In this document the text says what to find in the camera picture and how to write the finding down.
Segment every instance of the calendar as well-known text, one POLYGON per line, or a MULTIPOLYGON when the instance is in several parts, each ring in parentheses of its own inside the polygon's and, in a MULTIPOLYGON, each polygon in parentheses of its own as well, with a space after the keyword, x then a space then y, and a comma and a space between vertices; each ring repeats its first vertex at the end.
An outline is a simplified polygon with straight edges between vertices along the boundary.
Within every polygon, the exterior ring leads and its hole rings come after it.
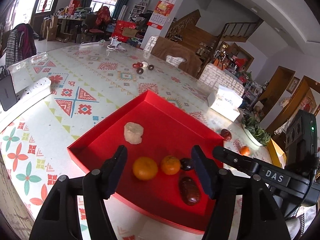
POLYGON ((161 30, 167 21, 168 15, 171 13, 173 6, 174 5, 172 3, 159 1, 156 9, 153 11, 148 25, 161 30))

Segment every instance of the orange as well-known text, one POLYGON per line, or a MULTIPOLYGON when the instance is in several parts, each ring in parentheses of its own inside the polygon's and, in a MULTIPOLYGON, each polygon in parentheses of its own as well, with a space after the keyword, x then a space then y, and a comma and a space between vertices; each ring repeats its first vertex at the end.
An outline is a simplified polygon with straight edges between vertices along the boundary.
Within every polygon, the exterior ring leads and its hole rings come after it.
POLYGON ((161 170, 167 175, 176 174, 181 167, 181 163, 178 158, 168 155, 164 157, 160 163, 161 170))
POLYGON ((156 162, 148 157, 140 157, 132 166, 133 174, 140 180, 153 179, 158 173, 156 162))
POLYGON ((241 155, 245 155, 245 156, 249 156, 250 154, 250 149, 248 146, 242 146, 240 149, 240 154, 241 155))

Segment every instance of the red cushion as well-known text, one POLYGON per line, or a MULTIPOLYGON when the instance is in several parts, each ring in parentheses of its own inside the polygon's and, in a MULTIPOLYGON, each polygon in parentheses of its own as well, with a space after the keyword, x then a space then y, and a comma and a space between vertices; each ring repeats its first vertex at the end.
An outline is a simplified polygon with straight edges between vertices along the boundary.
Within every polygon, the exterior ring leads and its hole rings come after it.
POLYGON ((104 33, 104 31, 98 30, 98 29, 91 29, 89 30, 91 33, 104 33))

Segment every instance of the red tray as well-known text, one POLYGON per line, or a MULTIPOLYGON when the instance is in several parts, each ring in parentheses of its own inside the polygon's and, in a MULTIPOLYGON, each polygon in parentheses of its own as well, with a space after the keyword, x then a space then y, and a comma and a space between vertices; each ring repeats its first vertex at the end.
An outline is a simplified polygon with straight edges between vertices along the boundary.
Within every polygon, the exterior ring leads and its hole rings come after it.
POLYGON ((72 145, 68 152, 72 160, 86 173, 100 168, 111 158, 119 145, 128 149, 128 161, 114 196, 140 213, 170 226, 202 234, 209 223, 215 201, 203 192, 195 171, 180 171, 165 175, 160 169, 149 181, 139 181, 132 173, 133 162, 148 156, 158 164, 167 155, 190 157, 191 148, 200 145, 212 158, 215 146, 223 146, 223 138, 191 115, 183 112, 151 91, 136 97, 105 118, 72 145), (144 127, 142 143, 124 140, 124 125, 135 122, 144 127), (178 187, 179 178, 187 175, 197 183, 202 193, 195 206, 186 205, 178 187))

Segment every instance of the patterned tablecloth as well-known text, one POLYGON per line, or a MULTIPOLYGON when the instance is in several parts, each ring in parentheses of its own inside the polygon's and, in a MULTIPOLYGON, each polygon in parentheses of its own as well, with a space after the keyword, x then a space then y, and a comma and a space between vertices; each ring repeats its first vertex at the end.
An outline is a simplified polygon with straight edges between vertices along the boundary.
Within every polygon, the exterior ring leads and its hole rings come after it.
MULTIPOLYGON (((108 51, 92 43, 42 53, 11 67, 16 91, 48 77, 52 94, 14 120, 0 137, 1 153, 9 176, 29 212, 36 218, 57 178, 84 173, 71 160, 67 146, 90 128, 137 95, 152 90, 216 132, 227 128, 232 140, 225 147, 238 152, 247 145, 254 157, 271 162, 265 147, 257 147, 244 133, 239 120, 232 123, 210 109, 206 97, 211 88, 180 69, 134 47, 108 51), (138 75, 132 64, 147 61, 153 71, 138 75)), ((237 198, 235 239, 241 208, 237 198)), ((152 220, 112 197, 105 201, 118 239, 201 239, 152 220)), ((84 239, 90 239, 83 198, 78 197, 79 218, 84 239)))

